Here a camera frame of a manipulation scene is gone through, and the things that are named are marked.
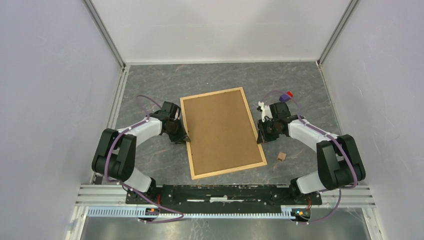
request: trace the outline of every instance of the gray floor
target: gray floor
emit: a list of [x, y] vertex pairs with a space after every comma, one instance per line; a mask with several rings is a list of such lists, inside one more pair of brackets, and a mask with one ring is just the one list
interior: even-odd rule
[[[261, 114], [258, 101], [271, 90], [291, 91], [312, 124], [339, 134], [339, 127], [323, 79], [314, 62], [213, 63], [131, 66], [117, 119], [117, 128], [142, 118], [135, 96], [144, 94], [160, 104], [180, 105], [180, 98], [218, 90], [243, 87], [254, 121]], [[278, 94], [267, 104], [278, 101]], [[157, 108], [144, 101], [150, 112]], [[298, 112], [289, 102], [292, 114]], [[262, 145], [268, 165], [238, 172], [192, 180], [187, 148], [170, 143], [167, 136], [152, 137], [137, 148], [135, 167], [156, 179], [157, 184], [288, 184], [290, 180], [317, 170], [313, 150], [299, 141], [280, 137]], [[287, 154], [284, 162], [279, 152]]]

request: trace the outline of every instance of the cork board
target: cork board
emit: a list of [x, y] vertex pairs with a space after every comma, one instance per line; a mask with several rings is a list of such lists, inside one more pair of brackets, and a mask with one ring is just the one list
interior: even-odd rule
[[180, 99], [192, 179], [267, 164], [242, 87]]

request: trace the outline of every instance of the white enclosure wall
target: white enclosure wall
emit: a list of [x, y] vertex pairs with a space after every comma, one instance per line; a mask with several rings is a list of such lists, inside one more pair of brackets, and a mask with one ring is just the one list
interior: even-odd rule
[[127, 63], [315, 61], [349, 0], [93, 0]]
[[2, 1], [0, 33], [0, 239], [63, 239], [120, 67], [80, 0]]
[[360, 1], [323, 63], [387, 239], [423, 239], [424, 1]]

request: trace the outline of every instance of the corkboard wooden border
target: corkboard wooden border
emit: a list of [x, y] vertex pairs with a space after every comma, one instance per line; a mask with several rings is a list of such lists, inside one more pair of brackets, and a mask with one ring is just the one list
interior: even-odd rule
[[[240, 91], [241, 92], [241, 96], [243, 98], [244, 105], [246, 107], [247, 115], [248, 115], [249, 120], [250, 120], [250, 124], [251, 124], [251, 127], [252, 127], [253, 134], [254, 134], [255, 138], [257, 139], [258, 138], [258, 131], [256, 130], [255, 122], [253, 120], [248, 101], [246, 100], [246, 95], [245, 95], [245, 92], [243, 90], [243, 87], [236, 87], [236, 88], [231, 88], [231, 89], [226, 89], [226, 90], [221, 90], [221, 91], [213, 91], [213, 92], [202, 93], [202, 94], [193, 95], [193, 96], [181, 97], [180, 102], [181, 102], [181, 112], [182, 112], [184, 128], [186, 130], [188, 129], [187, 128], [187, 121], [186, 121], [186, 113], [185, 113], [185, 109], [184, 109], [184, 100], [199, 98], [199, 97], [204, 97], [204, 96], [209, 96], [209, 95], [215, 95], [215, 94], [221, 94], [221, 93], [226, 93], [226, 92], [232, 92], [232, 91]], [[192, 159], [192, 150], [191, 150], [191, 147], [190, 147], [190, 142], [187, 142], [188, 162], [189, 162], [189, 165], [190, 165], [191, 179], [201, 179], [201, 178], [205, 178], [205, 177], [227, 174], [227, 173], [232, 173], [232, 172], [236, 172], [236, 171], [240, 171], [240, 170], [251, 169], [251, 168], [267, 165], [267, 159], [265, 158], [265, 154], [264, 154], [264, 150], [262, 149], [262, 145], [258, 144], [257, 147], [259, 148], [259, 153], [260, 153], [260, 156], [262, 158], [262, 162], [257, 162], [257, 163], [248, 164], [248, 165], [244, 165], [244, 166], [238, 166], [238, 167], [228, 168], [228, 169], [224, 169], [224, 170], [213, 171], [213, 172], [195, 175], [195, 170], [194, 170], [194, 166], [193, 166], [193, 159]]]

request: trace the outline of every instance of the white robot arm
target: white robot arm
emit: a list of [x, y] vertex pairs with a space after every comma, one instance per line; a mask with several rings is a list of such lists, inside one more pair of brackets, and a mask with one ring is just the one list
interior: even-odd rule
[[[258, 144], [274, 141], [281, 134], [284, 134], [301, 141], [316, 152], [318, 170], [293, 179], [290, 187], [293, 188], [294, 192], [299, 195], [309, 194], [352, 184], [352, 172], [349, 170], [346, 161], [352, 163], [358, 181], [365, 178], [365, 169], [352, 136], [348, 134], [338, 136], [315, 126], [314, 130], [307, 126], [311, 124], [306, 119], [302, 118], [301, 121], [298, 115], [291, 115], [287, 104], [284, 102], [277, 102], [269, 106], [259, 102], [258, 105], [257, 109], [262, 112], [262, 118], [257, 122], [259, 129]], [[338, 161], [337, 155], [341, 156], [342, 153], [328, 136], [342, 146], [349, 159]]]
[[163, 133], [168, 134], [172, 143], [185, 144], [189, 142], [190, 139], [180, 119], [180, 113], [181, 108], [178, 105], [165, 101], [159, 111], [151, 113], [149, 118], [146, 117], [140, 121], [146, 121], [144, 124], [134, 128], [105, 129], [100, 137], [91, 168], [96, 173], [104, 174], [106, 159], [112, 142], [119, 133], [131, 128], [119, 139], [109, 160], [107, 173], [110, 177], [125, 182], [143, 193], [148, 192], [154, 180], [134, 167], [136, 147], [147, 139]]

